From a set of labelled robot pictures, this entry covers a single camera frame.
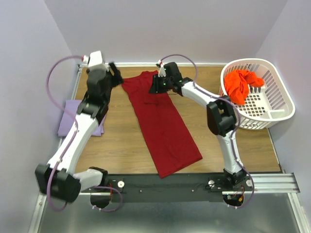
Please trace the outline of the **dark red t shirt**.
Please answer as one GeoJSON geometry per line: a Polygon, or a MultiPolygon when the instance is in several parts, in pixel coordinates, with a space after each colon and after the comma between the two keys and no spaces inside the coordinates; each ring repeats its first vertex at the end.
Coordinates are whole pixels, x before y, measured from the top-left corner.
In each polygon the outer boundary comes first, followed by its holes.
{"type": "Polygon", "coordinates": [[[156,71],[144,71],[122,84],[159,177],[165,178],[202,159],[182,117],[167,93],[150,94],[156,71]]]}

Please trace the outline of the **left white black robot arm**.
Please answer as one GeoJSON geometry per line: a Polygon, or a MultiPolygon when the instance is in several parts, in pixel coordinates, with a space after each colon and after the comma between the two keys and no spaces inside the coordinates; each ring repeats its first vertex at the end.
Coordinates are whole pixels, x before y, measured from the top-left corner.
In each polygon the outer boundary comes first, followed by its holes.
{"type": "Polygon", "coordinates": [[[120,71],[113,62],[108,65],[88,66],[87,91],[73,116],[74,123],[54,156],[46,165],[39,164],[35,177],[42,194],[52,199],[74,202],[79,193],[88,188],[102,192],[107,188],[107,172],[100,168],[89,168],[75,173],[75,168],[88,140],[108,112],[112,89],[123,83],[120,71]]]}

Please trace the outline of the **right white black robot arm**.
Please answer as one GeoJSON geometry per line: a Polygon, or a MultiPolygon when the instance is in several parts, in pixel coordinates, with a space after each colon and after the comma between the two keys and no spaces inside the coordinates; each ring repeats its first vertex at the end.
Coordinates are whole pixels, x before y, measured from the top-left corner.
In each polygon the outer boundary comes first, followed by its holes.
{"type": "Polygon", "coordinates": [[[207,126],[216,135],[224,158],[224,186],[235,190],[246,178],[247,173],[240,159],[237,141],[235,105],[228,96],[213,94],[198,86],[194,80],[182,77],[175,62],[156,64],[158,73],[153,76],[150,94],[163,94],[169,90],[195,101],[207,112],[207,126]]]}

